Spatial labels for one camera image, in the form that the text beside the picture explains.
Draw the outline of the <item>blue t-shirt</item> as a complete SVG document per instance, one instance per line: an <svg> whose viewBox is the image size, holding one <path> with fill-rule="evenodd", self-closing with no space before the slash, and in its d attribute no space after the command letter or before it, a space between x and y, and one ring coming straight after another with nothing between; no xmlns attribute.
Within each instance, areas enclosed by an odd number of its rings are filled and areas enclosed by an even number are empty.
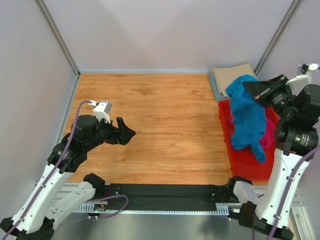
<svg viewBox="0 0 320 240"><path fill-rule="evenodd" d="M266 132L265 109L261 107L247 91L245 82L255 83L258 80L252 75L242 75L235 79L225 90L230 97L229 107L233 116L234 133L230 138L234 150L249 148L259 163L267 159L260 144Z"/></svg>

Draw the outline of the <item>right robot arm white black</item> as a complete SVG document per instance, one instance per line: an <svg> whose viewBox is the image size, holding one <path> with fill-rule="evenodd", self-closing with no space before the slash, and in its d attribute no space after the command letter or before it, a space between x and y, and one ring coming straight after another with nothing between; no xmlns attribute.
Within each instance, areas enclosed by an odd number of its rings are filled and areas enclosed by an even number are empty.
<svg viewBox="0 0 320 240"><path fill-rule="evenodd" d="M243 75L226 89L234 124L231 146L235 150L249 148L260 163L266 161L260 143L266 133L266 108L279 116L273 167L263 196L257 196L249 180L231 179L232 192L241 204L238 223L268 239L293 238L288 227L292 201L304 171L320 148L315 128L320 116L320 87L307 83L294 95L290 84L284 75L267 81Z"/></svg>

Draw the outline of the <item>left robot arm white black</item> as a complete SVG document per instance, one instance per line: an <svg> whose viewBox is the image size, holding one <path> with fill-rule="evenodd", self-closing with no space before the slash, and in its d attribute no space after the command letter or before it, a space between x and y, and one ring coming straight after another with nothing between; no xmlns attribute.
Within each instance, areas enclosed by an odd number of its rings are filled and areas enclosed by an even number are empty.
<svg viewBox="0 0 320 240"><path fill-rule="evenodd" d="M87 159L88 152L107 143L126 145L135 136L121 117L117 126L105 119L97 120L92 115L77 116L71 133L57 144L50 154L44 172L23 207L12 217L4 218L0 227L5 232L4 239L15 236L18 240L49 240L61 223L85 202L108 202L126 195L109 196L105 181L90 173L83 181L60 201L54 199L64 184Z"/></svg>

